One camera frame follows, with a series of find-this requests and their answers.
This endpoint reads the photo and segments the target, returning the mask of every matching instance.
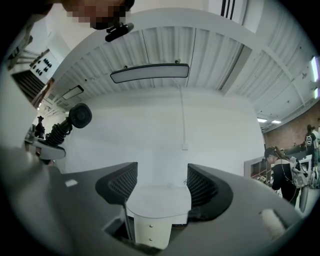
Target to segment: ceiling beam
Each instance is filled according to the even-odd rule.
[[[250,48],[243,46],[233,69],[222,85],[221,92],[223,95],[228,96],[235,93],[237,87],[242,84],[243,75],[247,74],[246,67],[248,68],[252,65],[256,56],[257,54],[253,53]]]
[[[305,107],[306,102],[305,102],[304,97],[302,96],[301,92],[299,91],[297,84],[294,81],[292,81],[291,84],[293,85],[294,89],[296,90],[297,94],[299,95],[299,98],[300,98],[303,106]]]
[[[274,61],[277,63],[280,68],[283,70],[283,72],[287,75],[290,81],[293,81],[295,78],[289,71],[288,67],[285,65],[285,63],[282,61],[282,59],[279,58],[279,56],[266,44],[263,44],[262,50],[268,54]]]

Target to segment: black shirt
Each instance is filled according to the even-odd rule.
[[[42,123],[38,123],[35,127],[35,130],[38,132],[38,133],[44,133],[44,127],[42,125]]]
[[[291,169],[290,164],[277,164],[273,168],[273,184],[272,189],[279,190],[281,189],[282,197],[287,201],[290,201],[296,191],[296,186],[293,185],[290,181],[292,181]]]
[[[311,131],[308,131],[304,138],[307,151],[315,150],[315,140],[316,140],[315,134]]]

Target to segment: black mesh panel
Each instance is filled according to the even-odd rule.
[[[218,192],[216,185],[211,180],[192,168],[188,168],[187,187],[191,194],[192,208],[209,203]]]
[[[137,184],[138,169],[136,166],[113,179],[109,187],[120,196],[128,199]]]

